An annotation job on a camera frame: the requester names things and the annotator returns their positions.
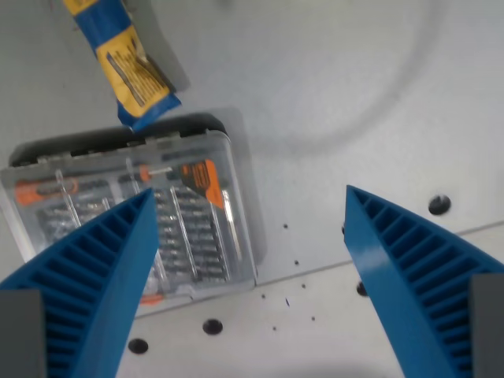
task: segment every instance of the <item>yellow label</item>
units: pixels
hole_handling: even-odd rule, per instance
[[[96,4],[98,0],[63,0],[66,7],[69,9],[72,16],[79,14],[83,10],[89,8],[93,4]]]
[[[96,56],[117,100],[132,116],[141,117],[170,93],[147,60],[133,26],[103,43]]]

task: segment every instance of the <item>clear plastic case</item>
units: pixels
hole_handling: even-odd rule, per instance
[[[140,314],[255,285],[228,137],[148,140],[0,172],[2,209],[25,260],[110,207],[154,189],[160,247]]]

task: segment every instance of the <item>snack bar wrapper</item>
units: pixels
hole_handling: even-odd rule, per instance
[[[64,0],[117,98],[117,116],[137,132],[180,104],[148,61],[121,0]]]

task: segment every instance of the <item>plastic case lid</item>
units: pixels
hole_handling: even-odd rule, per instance
[[[1,205],[24,260],[152,187],[160,248],[137,315],[252,288],[255,267],[228,137],[214,129],[143,141],[3,169]],[[32,163],[29,153],[11,162],[26,156]]]

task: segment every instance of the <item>black screw hole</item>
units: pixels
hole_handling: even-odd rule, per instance
[[[428,212],[432,215],[443,215],[451,207],[451,200],[447,195],[436,195],[428,203]]]
[[[357,293],[361,296],[361,297],[367,297],[368,296],[368,292],[365,290],[365,287],[364,287],[364,284],[361,282],[359,282],[359,285],[357,285]]]
[[[144,354],[149,349],[149,344],[144,339],[133,339],[128,343],[128,349],[134,354]]]
[[[218,335],[222,332],[222,323],[217,319],[208,319],[205,323],[203,323],[203,331],[207,335]]]

